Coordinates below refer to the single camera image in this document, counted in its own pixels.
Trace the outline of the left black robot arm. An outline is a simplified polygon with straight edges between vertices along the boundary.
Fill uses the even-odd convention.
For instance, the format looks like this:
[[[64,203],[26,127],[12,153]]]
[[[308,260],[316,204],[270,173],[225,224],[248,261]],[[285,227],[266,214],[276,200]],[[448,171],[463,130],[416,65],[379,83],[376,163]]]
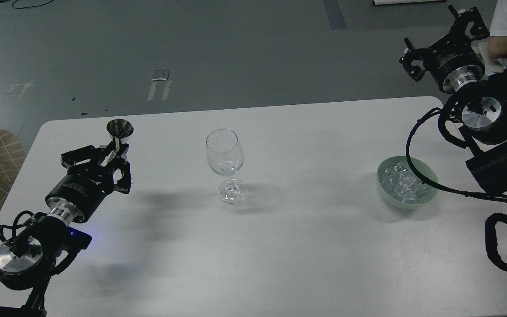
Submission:
[[[46,196],[48,213],[19,213],[0,226],[0,282],[15,291],[30,290],[21,307],[0,306],[0,317],[44,317],[45,293],[87,249],[92,237],[71,227],[86,223],[112,192],[127,194],[131,171],[129,145],[118,140],[104,147],[86,146],[62,154],[65,177]]]

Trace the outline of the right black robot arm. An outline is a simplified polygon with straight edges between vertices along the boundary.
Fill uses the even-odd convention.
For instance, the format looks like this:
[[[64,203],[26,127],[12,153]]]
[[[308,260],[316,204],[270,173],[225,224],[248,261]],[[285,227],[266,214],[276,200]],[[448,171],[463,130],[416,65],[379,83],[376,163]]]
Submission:
[[[489,37],[489,29],[476,7],[456,10],[447,35],[428,48],[415,48],[405,38],[407,50],[400,64],[415,81],[430,72],[441,92],[450,94],[442,108],[433,108],[416,121],[408,135],[405,155],[413,173],[427,185],[444,192],[480,200],[507,203],[507,89],[483,80],[485,64],[472,43]],[[438,115],[438,130],[455,146],[467,148],[473,155],[466,165],[481,187],[481,192],[446,187],[427,177],[414,165],[411,140],[417,129]],[[507,272],[507,263],[498,252],[496,225],[507,225],[507,215],[495,213],[485,221],[485,250],[496,267]]]

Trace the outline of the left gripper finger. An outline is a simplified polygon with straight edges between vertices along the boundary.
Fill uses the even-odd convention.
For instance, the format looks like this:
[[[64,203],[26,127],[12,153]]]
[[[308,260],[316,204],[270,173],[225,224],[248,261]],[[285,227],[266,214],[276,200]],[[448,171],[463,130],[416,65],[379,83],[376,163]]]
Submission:
[[[108,166],[111,168],[112,173],[120,172],[120,178],[114,179],[113,191],[124,194],[129,194],[132,187],[132,174],[130,164],[127,158],[129,145],[127,143],[120,144],[119,150],[113,150],[111,157],[108,160]]]
[[[62,166],[66,169],[77,165],[78,163],[89,160],[89,164],[95,169],[104,169],[101,163],[105,160],[107,155],[111,153],[109,146],[94,147],[86,146],[76,150],[62,153]]]

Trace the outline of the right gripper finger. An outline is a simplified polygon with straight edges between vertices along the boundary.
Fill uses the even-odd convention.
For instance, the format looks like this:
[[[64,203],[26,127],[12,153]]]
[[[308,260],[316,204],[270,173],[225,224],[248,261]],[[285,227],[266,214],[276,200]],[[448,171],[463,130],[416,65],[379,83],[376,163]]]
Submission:
[[[422,66],[414,64],[416,61],[425,61],[426,57],[430,55],[430,48],[415,48],[413,43],[408,37],[404,38],[406,50],[403,56],[399,59],[400,65],[405,70],[406,74],[410,76],[414,81],[420,81],[425,72],[427,71]]]
[[[477,7],[457,10],[448,6],[455,19],[447,34],[449,46],[471,46],[476,41],[489,38],[490,32]]]

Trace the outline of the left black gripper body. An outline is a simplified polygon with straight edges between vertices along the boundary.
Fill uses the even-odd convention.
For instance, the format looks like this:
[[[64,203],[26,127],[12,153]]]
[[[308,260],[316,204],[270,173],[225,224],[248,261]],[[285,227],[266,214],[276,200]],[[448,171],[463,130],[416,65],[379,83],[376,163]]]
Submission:
[[[66,202],[73,206],[75,223],[86,223],[114,189],[114,171],[95,162],[73,165],[46,196],[49,208]]]

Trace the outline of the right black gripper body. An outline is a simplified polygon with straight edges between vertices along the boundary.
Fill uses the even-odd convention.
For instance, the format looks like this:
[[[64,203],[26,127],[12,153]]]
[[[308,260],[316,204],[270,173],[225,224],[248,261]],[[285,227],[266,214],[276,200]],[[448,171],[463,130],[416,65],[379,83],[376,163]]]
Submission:
[[[441,92],[453,94],[483,78],[485,66],[468,42],[454,42],[445,36],[429,48],[431,54],[425,58],[425,68]]]

